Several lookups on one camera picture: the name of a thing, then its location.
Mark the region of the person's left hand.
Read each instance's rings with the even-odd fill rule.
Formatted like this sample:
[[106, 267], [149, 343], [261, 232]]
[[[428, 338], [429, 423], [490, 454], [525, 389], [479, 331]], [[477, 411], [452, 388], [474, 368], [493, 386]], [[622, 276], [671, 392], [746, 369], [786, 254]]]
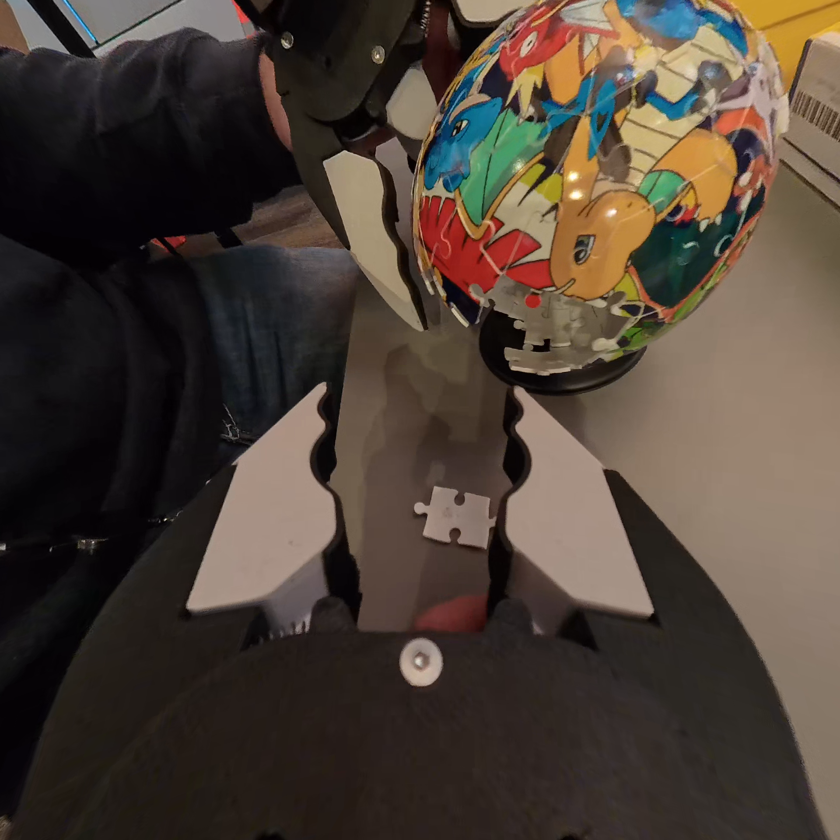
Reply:
[[276, 69], [274, 63], [264, 51], [259, 55], [259, 82], [272, 129], [284, 147], [292, 152], [291, 130], [288, 116], [277, 90]]

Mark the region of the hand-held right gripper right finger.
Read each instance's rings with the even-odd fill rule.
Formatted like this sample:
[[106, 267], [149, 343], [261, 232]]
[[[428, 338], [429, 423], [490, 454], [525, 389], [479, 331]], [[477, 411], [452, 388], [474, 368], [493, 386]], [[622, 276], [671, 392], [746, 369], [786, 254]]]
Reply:
[[602, 463], [520, 386], [507, 393], [499, 502], [488, 549], [488, 606], [528, 609], [538, 634], [592, 610], [655, 614]]

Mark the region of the blue puzzle box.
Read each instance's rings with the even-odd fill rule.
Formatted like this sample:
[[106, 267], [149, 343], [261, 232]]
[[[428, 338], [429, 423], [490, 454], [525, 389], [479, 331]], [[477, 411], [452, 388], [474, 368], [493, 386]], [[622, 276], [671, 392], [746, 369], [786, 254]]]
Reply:
[[839, 27], [805, 42], [789, 96], [784, 162], [839, 207]]

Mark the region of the black round ball stand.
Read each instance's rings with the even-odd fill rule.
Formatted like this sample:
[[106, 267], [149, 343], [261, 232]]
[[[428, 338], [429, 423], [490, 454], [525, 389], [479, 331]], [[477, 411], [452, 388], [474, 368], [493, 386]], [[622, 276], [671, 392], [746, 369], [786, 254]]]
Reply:
[[518, 385], [532, 395], [573, 396], [601, 389], [626, 376], [643, 359], [647, 348], [622, 355], [617, 360], [598, 361], [577, 371], [556, 374], [534, 374], [513, 371], [504, 351], [511, 349], [515, 339], [513, 320], [490, 310], [481, 323], [478, 347], [488, 371], [508, 386]]

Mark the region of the colourful cartoon puzzle ball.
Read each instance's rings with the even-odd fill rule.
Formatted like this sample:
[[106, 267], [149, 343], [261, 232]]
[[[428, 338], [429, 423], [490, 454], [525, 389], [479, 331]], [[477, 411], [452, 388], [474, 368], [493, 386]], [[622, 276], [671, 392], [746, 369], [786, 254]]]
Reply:
[[577, 371], [695, 312], [753, 236], [789, 123], [732, 2], [534, 2], [452, 81], [416, 165], [426, 287], [513, 371]]

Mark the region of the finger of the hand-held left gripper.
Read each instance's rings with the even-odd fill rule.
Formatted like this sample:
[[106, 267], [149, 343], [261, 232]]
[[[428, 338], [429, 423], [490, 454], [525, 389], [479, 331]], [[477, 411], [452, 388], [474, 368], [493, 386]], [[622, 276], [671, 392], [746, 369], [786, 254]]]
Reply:
[[423, 64], [415, 62], [406, 70], [386, 103], [387, 123], [404, 139], [424, 141], [438, 111]]
[[357, 266], [409, 327], [427, 330], [410, 250], [397, 233], [392, 174], [375, 157], [346, 150], [327, 159], [323, 167]]

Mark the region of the yellow plastic bin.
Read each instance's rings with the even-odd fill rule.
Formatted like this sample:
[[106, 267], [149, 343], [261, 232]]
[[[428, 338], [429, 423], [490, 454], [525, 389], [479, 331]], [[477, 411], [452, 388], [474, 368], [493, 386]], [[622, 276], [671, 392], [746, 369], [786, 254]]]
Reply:
[[838, 1], [772, 1], [758, 4], [748, 17], [761, 29], [780, 61], [784, 77], [795, 74], [805, 42], [838, 24]]

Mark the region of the person's left forearm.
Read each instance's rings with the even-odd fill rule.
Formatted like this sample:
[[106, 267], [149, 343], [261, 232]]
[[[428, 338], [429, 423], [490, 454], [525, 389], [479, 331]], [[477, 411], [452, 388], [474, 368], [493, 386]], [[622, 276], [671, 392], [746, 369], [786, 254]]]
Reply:
[[182, 28], [101, 58], [2, 48], [2, 236], [92, 268], [248, 222], [301, 183], [266, 104], [268, 43]]

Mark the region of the single white puzzle piece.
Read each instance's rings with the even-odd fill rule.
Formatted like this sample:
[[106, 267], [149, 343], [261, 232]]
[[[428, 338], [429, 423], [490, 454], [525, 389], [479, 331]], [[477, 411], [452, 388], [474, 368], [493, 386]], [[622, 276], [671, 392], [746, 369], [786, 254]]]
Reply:
[[457, 532], [457, 544], [476, 550], [487, 550], [496, 518], [490, 515], [490, 499], [473, 493], [435, 486], [428, 502], [413, 505], [416, 516], [424, 518], [423, 537], [450, 544]]

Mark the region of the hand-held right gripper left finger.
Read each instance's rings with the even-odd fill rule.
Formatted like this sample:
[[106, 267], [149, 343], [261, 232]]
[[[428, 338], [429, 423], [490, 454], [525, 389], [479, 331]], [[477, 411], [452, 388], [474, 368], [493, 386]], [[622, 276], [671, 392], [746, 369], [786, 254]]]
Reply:
[[236, 458], [185, 603], [190, 614], [255, 606], [282, 637], [306, 632], [316, 603], [332, 596], [358, 622], [360, 570], [330, 486], [333, 415], [329, 386], [316, 385]]

